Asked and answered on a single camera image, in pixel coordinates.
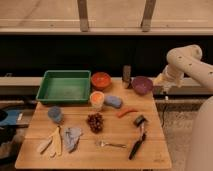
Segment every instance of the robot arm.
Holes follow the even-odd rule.
[[[201,48],[190,45],[172,49],[167,54],[168,65],[154,81],[180,84],[184,73],[213,92],[213,66],[201,62]],[[207,99],[194,121],[185,171],[213,170],[213,96]]]
[[[201,62],[202,50],[197,45],[175,48],[168,52],[169,65],[165,68],[167,80],[183,77],[183,73],[213,92],[213,66]]]

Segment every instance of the wooden table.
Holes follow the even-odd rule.
[[[104,106],[101,114],[104,129],[99,134],[90,131],[86,123],[88,114],[95,113],[89,104],[63,105],[62,131],[65,127],[78,126],[83,130],[78,148],[68,153],[63,147],[61,156],[49,157],[49,149],[43,155],[36,152],[42,139],[56,128],[48,118],[50,106],[38,103],[25,140],[20,149],[15,167],[17,169],[168,169],[171,160],[165,137],[161,128],[158,112],[152,93],[139,96],[132,89],[124,89],[121,80],[113,80],[112,86],[104,93],[116,95],[123,99],[123,107],[131,106],[139,112],[132,112],[117,118],[118,109]],[[137,116],[143,114],[149,121],[146,126],[147,140],[142,144],[133,160],[128,156],[135,141],[139,138],[139,128],[133,125]],[[106,140],[126,144],[127,148],[98,147],[96,140]]]

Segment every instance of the fork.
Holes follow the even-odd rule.
[[[115,143],[108,143],[108,142],[105,142],[105,141],[97,141],[96,142],[96,145],[99,145],[101,147],[104,147],[104,146],[113,146],[113,147],[121,147],[121,148],[126,148],[126,145],[125,144],[115,144]]]

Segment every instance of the green tray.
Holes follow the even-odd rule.
[[[87,70],[46,71],[36,99],[43,104],[87,103],[90,77]]]

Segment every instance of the grapes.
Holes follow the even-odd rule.
[[[88,115],[87,123],[90,126],[91,131],[96,134],[103,130],[103,117],[100,113]]]

